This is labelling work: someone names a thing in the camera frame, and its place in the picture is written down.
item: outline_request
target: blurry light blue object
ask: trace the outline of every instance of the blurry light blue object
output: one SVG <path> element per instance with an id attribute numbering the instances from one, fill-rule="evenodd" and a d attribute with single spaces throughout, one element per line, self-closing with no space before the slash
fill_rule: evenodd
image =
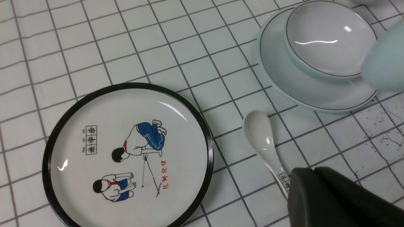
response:
<path id="1" fill-rule="evenodd" d="M 362 77 L 377 90 L 404 90 L 404 19 L 372 48 L 362 65 Z"/>

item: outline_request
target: cartoon illustration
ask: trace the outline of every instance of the cartoon illustration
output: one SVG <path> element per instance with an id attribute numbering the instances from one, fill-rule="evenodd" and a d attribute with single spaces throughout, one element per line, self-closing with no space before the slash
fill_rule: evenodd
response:
<path id="1" fill-rule="evenodd" d="M 165 136 L 167 135 L 167 130 L 162 127 L 162 122 L 159 120 L 153 120 L 152 124 L 148 122 L 142 122 L 133 126 L 126 138 L 122 147 L 116 148 L 112 152 L 112 159 L 115 162 L 122 162 L 123 160 L 133 156 L 143 156 L 143 177 L 142 177 L 142 187 L 145 177 L 145 169 L 149 169 L 151 176 L 153 177 L 154 185 L 157 190 L 156 197 L 160 194 L 161 182 L 157 185 L 154 178 L 152 169 L 150 168 L 148 162 L 148 155 L 151 153 L 158 153 L 162 156 L 162 149 L 164 147 Z"/>
<path id="2" fill-rule="evenodd" d="M 136 182 L 132 183 L 130 180 L 133 177 L 131 172 L 107 175 L 93 183 L 93 190 L 95 193 L 102 193 L 105 199 L 112 202 L 123 201 L 133 196 L 132 190 L 136 188 Z"/>

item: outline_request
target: saucer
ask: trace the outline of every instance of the saucer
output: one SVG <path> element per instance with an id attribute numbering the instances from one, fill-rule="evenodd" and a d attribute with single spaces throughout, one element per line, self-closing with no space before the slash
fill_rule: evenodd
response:
<path id="1" fill-rule="evenodd" d="M 198 111 L 166 88 L 117 84 L 59 120 L 42 164 L 48 201 L 69 227 L 181 226 L 213 172 Z"/>
<path id="2" fill-rule="evenodd" d="M 287 8 L 269 18 L 257 40 L 258 62 L 272 86 L 299 105 L 324 112 L 349 112 L 364 106 L 376 90 L 362 77 L 348 82 L 317 79 L 299 70 L 283 45 L 287 18 L 294 8 Z"/>

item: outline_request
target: bowl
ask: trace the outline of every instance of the bowl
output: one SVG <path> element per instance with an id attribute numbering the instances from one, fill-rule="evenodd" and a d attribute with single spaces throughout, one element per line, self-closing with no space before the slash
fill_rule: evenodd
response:
<path id="1" fill-rule="evenodd" d="M 376 42 L 375 32 L 363 17 L 335 2 L 304 3 L 285 23 L 284 45 L 292 62 L 326 80 L 360 76 L 362 63 Z"/>

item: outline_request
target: black object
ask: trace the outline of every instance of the black object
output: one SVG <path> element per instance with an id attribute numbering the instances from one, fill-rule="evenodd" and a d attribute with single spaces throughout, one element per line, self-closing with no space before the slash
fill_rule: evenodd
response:
<path id="1" fill-rule="evenodd" d="M 404 211 L 328 167 L 295 168 L 291 227 L 404 227 Z"/>

